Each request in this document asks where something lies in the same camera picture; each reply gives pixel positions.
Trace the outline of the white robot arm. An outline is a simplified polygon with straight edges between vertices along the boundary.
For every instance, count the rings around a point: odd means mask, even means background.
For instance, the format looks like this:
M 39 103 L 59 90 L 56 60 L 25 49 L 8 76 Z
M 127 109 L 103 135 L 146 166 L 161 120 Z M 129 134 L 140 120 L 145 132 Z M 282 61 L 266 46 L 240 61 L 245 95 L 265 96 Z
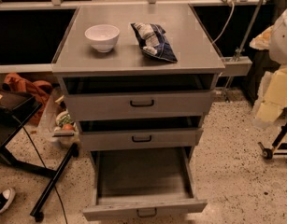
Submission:
M 269 58 L 280 66 L 273 73 L 265 72 L 252 110 L 253 125 L 264 128 L 276 121 L 287 107 L 287 8 L 250 46 L 266 49 Z

